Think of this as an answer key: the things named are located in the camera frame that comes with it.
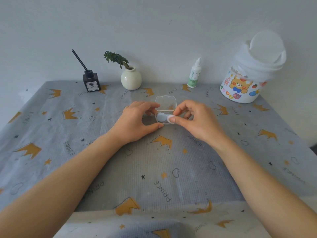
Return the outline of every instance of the forearm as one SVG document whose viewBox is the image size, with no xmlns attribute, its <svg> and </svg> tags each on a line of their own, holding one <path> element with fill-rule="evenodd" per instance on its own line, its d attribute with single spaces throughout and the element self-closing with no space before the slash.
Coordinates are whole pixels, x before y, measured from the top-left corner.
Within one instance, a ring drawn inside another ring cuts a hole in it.
<svg viewBox="0 0 317 238">
<path fill-rule="evenodd" d="M 273 237 L 315 237 L 317 215 L 228 137 L 216 148 L 245 200 Z"/>
<path fill-rule="evenodd" d="M 98 138 L 7 206 L 0 213 L 0 234 L 4 237 L 53 237 L 120 147 L 113 136 L 105 134 Z"/>
</svg>

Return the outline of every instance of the star print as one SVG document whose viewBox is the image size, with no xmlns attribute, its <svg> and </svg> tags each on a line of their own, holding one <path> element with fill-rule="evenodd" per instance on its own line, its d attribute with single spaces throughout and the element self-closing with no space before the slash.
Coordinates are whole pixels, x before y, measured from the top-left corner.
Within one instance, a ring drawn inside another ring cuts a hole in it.
<svg viewBox="0 0 317 238">
<path fill-rule="evenodd" d="M 167 178 L 167 173 L 163 173 L 163 174 L 161 174 L 161 176 L 162 176 L 162 179 L 165 179 L 165 178 Z"/>
<path fill-rule="evenodd" d="M 44 165 L 46 165 L 46 164 L 50 164 L 51 163 L 51 160 L 50 159 L 48 159 L 48 160 L 46 160 L 45 162 L 44 162 Z"/>
</svg>

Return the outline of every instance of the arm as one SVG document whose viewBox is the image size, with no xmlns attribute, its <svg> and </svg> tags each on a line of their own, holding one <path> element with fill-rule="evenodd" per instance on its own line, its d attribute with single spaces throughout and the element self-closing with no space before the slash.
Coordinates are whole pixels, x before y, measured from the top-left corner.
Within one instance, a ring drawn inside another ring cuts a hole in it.
<svg viewBox="0 0 317 238">
<path fill-rule="evenodd" d="M 163 126 L 142 123 L 142 115 L 151 115 L 157 107 L 159 104 L 149 102 L 134 102 L 126 107 L 108 133 L 4 208 L 0 213 L 0 234 L 53 237 L 111 156 L 123 145 Z"/>
<path fill-rule="evenodd" d="M 272 237 L 316 237 L 317 214 L 279 183 L 222 130 L 212 110 L 204 104 L 184 101 L 171 122 L 186 128 L 220 155 L 245 200 Z"/>
</svg>

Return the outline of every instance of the white ceramic vase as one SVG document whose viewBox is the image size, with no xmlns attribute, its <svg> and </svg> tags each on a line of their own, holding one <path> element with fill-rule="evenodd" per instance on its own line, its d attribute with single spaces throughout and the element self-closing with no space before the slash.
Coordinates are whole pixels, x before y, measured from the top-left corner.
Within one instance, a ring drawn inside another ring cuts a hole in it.
<svg viewBox="0 0 317 238">
<path fill-rule="evenodd" d="M 121 74 L 121 83 L 123 87 L 128 90 L 136 90 L 141 86 L 142 77 L 139 71 L 135 67 L 130 66 L 133 69 L 127 69 Z"/>
</svg>

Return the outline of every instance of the diffuser label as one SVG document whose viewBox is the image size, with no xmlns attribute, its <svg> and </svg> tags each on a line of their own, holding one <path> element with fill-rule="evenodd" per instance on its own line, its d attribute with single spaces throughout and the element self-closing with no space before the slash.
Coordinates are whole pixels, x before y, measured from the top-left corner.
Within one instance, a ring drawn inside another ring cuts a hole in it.
<svg viewBox="0 0 317 238">
<path fill-rule="evenodd" d="M 87 82 L 86 85 L 87 85 L 88 91 L 99 90 L 97 82 Z"/>
</svg>

